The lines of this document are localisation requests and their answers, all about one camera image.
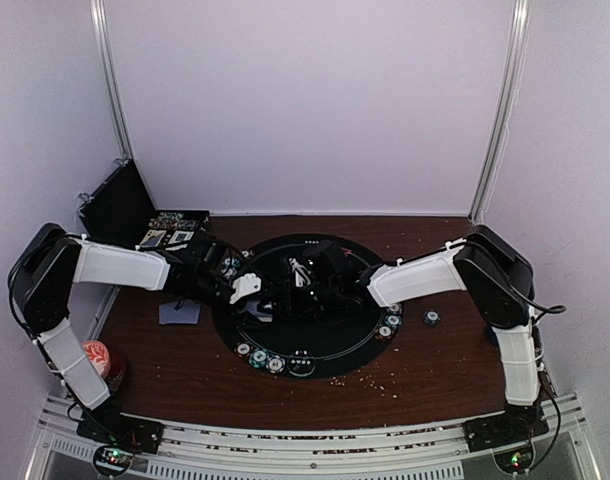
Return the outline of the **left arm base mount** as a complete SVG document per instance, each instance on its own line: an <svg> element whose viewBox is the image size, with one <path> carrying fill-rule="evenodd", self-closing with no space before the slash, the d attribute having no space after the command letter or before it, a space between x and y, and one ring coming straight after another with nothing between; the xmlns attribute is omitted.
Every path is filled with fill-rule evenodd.
<svg viewBox="0 0 610 480"><path fill-rule="evenodd" d="M158 452L164 426L151 420L122 417L120 428L114 432L86 419L78 424L76 433L98 443L92 453L94 469L101 476L116 478L133 466L138 455Z"/></svg>

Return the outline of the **red chip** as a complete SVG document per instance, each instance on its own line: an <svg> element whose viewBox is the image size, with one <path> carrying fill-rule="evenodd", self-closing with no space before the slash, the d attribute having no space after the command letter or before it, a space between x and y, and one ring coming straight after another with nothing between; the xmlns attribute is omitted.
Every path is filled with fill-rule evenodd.
<svg viewBox="0 0 610 480"><path fill-rule="evenodd" d="M234 353L240 358L248 358L253 351L253 347L247 342L239 342L234 348Z"/></svg>
<svg viewBox="0 0 610 480"><path fill-rule="evenodd" d="M394 331L388 325L381 325L375 331L375 337L380 341L387 341L392 338Z"/></svg>

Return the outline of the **grey card deck box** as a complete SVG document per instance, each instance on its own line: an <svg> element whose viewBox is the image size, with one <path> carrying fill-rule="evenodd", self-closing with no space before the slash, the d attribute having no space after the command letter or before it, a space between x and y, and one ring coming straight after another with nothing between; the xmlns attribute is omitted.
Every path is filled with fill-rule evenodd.
<svg viewBox="0 0 610 480"><path fill-rule="evenodd" d="M245 310L256 316L272 316L274 314L274 304L269 301L248 301Z"/></svg>

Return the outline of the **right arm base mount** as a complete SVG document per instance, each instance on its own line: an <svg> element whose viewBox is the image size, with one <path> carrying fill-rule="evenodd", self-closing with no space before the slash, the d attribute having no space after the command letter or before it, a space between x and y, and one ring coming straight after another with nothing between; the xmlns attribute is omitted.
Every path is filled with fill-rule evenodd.
<svg viewBox="0 0 610 480"><path fill-rule="evenodd" d="M534 438L549 432L548 422L507 413L468 420L463 424L471 453L491 450L496 467L504 474L526 474L536 464Z"/></svg>

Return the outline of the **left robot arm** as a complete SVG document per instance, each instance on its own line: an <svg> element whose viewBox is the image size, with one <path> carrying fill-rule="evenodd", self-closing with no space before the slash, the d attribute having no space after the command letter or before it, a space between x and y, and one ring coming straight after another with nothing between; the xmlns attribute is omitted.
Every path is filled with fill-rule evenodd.
<svg viewBox="0 0 610 480"><path fill-rule="evenodd" d="M11 314L64 390L79 407L92 412L89 425L106 443L122 442L129 424L106 405L109 386L87 358L82 324L72 316L91 313L90 302L99 304L102 295L121 287L225 306L275 293L275 281L241 253L236 255L242 263L239 273L227 279L219 272L221 259L233 249L206 232L126 245L45 223L10 269Z"/></svg>

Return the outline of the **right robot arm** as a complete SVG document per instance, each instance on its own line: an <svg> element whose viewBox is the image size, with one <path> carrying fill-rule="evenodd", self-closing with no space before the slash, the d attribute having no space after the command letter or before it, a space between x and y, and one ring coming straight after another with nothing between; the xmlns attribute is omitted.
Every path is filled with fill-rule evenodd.
<svg viewBox="0 0 610 480"><path fill-rule="evenodd" d="M497 430L520 440L536 424L540 403L540 342L546 315L565 312L535 299L531 264L485 225L413 259L381 262L359 270L335 241L305 249L277 287L272 306L279 318L301 318L329 309L361 311L435 294L465 291L495 335L505 378L505 410Z"/></svg>

